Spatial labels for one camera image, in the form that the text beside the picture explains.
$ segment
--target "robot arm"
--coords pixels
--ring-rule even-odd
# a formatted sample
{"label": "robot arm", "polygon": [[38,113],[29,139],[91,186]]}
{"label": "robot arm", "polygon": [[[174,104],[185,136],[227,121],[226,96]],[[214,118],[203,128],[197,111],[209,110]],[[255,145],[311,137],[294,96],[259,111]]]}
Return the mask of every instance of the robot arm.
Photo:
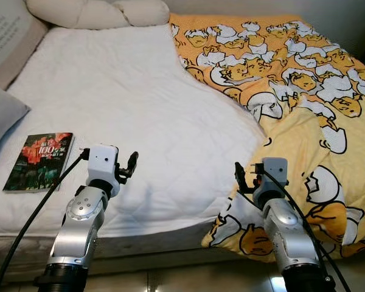
{"label": "robot arm", "polygon": [[245,171],[235,163],[235,177],[239,192],[252,193],[254,204],[262,210],[264,229],[272,244],[279,271],[288,292],[335,291],[332,277],[325,277],[319,266],[312,239],[303,227],[299,214],[285,199],[285,193],[267,175],[270,174],[282,187],[287,181],[287,160],[263,158],[255,164],[254,188],[245,182]]}
{"label": "robot arm", "polygon": [[127,169],[119,168],[118,152],[106,145],[90,149],[86,186],[80,186],[66,206],[45,272],[34,281],[39,291],[83,291],[108,201],[136,168],[137,152],[130,156]]}

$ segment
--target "floor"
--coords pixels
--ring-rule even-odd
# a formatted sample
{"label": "floor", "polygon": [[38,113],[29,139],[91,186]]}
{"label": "floor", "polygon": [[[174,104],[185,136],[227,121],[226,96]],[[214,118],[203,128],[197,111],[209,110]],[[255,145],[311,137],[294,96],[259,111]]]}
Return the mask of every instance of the floor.
{"label": "floor", "polygon": [[[337,262],[353,292],[365,292],[365,254]],[[336,291],[344,291],[335,277]],[[36,292],[30,284],[12,285],[3,292]],[[236,260],[208,265],[157,269],[129,274],[89,277],[86,292],[286,292],[275,265]]]}

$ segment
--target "book cover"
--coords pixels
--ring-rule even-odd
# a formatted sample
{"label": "book cover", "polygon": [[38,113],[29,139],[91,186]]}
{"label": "book cover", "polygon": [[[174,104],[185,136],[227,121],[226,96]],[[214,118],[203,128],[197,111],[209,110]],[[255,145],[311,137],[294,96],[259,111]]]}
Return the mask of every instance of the book cover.
{"label": "book cover", "polygon": [[49,189],[63,173],[73,140],[73,133],[28,136],[3,190],[39,192]]}

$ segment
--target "wire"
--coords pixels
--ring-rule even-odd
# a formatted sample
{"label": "wire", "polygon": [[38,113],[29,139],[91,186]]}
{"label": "wire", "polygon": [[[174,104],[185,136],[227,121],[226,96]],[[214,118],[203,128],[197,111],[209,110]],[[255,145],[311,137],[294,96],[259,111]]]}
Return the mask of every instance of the wire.
{"label": "wire", "polygon": [[339,268],[337,267],[336,263],[333,261],[333,259],[330,257],[330,255],[327,253],[327,251],[323,248],[323,246],[317,241],[310,224],[307,222],[307,220],[304,217],[303,212],[300,210],[299,206],[296,204],[295,200],[292,198],[292,196],[287,192],[287,190],[278,182],[277,179],[275,179],[270,173],[268,173],[265,169],[263,170],[263,173],[270,178],[277,187],[280,188],[280,190],[287,196],[287,198],[289,199],[291,205],[293,205],[293,207],[296,209],[296,211],[299,213],[301,219],[303,220],[303,224],[304,224],[304,228],[306,229],[307,233],[309,234],[309,236],[312,239],[312,243],[315,247],[316,250],[316,254],[318,255],[318,259],[319,259],[319,263],[321,264],[321,268],[323,270],[323,274],[324,276],[328,276],[327,273],[327,269],[324,265],[324,261],[323,261],[323,257],[321,254],[321,251],[324,253],[324,255],[326,256],[328,262],[331,264],[331,266],[333,267],[335,273],[338,275],[339,280],[341,281],[343,287],[345,288],[346,292],[351,292],[348,284],[346,283],[345,278],[343,277],[341,271],[339,270]]}
{"label": "wire", "polygon": [[34,210],[34,212],[31,214],[30,218],[27,220],[27,222],[24,224],[23,228],[20,230],[18,236],[15,238],[15,241],[12,243],[12,246],[7,254],[7,256],[5,257],[1,268],[0,268],[0,286],[1,286],[1,282],[3,280],[4,274],[7,271],[8,265],[16,251],[16,248],[19,245],[19,242],[21,241],[21,239],[23,238],[23,235],[26,233],[27,229],[30,227],[31,223],[33,222],[33,220],[35,219],[35,217],[38,215],[39,211],[42,209],[42,207],[44,206],[44,204],[46,203],[46,201],[50,198],[50,196],[53,194],[54,190],[58,187],[58,185],[62,182],[62,180],[69,174],[69,172],[72,171],[72,169],[83,159],[86,157],[85,151],[71,164],[71,166],[68,167],[68,169],[66,169],[64,171],[64,173],[59,177],[59,179],[57,180],[57,182],[55,184],[53,184],[53,186],[49,189],[49,191],[47,192],[47,194],[45,194],[45,196],[43,197],[43,199],[41,200],[41,202],[39,203],[38,207],[36,207],[36,209]]}
{"label": "wire", "polygon": [[323,254],[326,256],[328,262],[331,264],[331,266],[333,267],[335,273],[338,275],[339,280],[341,281],[343,287],[345,288],[345,291],[350,292],[350,288],[346,283],[345,278],[343,277],[341,271],[339,270],[338,266],[335,264],[335,262],[333,261],[333,259],[329,256],[328,252],[323,248],[322,245],[319,244],[319,247],[321,248]]}

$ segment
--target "gray pillow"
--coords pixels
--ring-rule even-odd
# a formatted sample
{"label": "gray pillow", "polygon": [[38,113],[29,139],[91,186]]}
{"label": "gray pillow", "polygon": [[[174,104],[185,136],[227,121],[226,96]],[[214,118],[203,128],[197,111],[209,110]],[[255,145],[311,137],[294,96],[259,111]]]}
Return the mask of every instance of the gray pillow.
{"label": "gray pillow", "polygon": [[0,88],[0,139],[30,108]]}

